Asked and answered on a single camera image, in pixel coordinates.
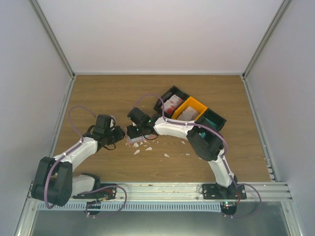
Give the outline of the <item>pink card holder wallet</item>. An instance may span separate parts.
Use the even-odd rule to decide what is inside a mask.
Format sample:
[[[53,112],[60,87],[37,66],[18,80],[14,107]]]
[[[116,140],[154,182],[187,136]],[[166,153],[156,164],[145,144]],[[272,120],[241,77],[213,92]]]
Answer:
[[[126,135],[126,144],[127,145],[132,145],[134,143],[140,143],[144,141],[150,141],[156,139],[158,136],[157,135],[145,135],[145,136],[140,136],[137,138],[131,138],[129,135]]]

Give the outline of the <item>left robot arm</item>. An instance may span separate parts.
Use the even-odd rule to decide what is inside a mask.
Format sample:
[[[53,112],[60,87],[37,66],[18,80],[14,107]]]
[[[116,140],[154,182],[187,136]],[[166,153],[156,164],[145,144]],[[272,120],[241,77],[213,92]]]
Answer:
[[[99,176],[82,173],[74,177],[73,171],[88,157],[102,148],[114,146],[124,137],[125,132],[112,116],[97,116],[95,125],[90,126],[75,145],[59,155],[40,160],[31,196],[43,201],[48,209],[62,207],[76,195],[86,194],[91,199],[99,197]]]

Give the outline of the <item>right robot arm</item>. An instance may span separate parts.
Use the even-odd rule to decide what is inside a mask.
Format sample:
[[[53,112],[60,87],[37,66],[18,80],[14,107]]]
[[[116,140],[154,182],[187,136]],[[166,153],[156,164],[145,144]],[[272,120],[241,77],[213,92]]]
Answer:
[[[137,107],[134,107],[127,117],[133,122],[127,127],[127,135],[132,139],[156,135],[187,140],[196,155],[210,165],[220,197],[229,199],[235,194],[237,179],[225,158],[228,151],[227,143],[208,121],[203,120],[200,123],[194,120],[175,120],[165,117],[164,114],[150,117]]]

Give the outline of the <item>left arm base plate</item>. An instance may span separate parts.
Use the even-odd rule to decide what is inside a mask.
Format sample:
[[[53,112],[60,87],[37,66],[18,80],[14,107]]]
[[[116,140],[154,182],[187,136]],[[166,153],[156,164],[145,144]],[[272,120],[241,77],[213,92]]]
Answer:
[[[88,199],[89,201],[107,201],[116,198],[117,185],[114,183],[101,183],[100,187],[95,187],[94,190],[104,188],[94,193],[77,194],[72,198],[74,199]]]

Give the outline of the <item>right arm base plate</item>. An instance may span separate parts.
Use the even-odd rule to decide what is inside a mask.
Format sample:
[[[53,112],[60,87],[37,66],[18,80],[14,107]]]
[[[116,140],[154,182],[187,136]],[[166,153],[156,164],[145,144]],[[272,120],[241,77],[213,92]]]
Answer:
[[[236,188],[232,183],[229,187],[222,187],[217,183],[205,183],[201,185],[199,192],[205,200],[245,200],[247,198],[243,186]]]

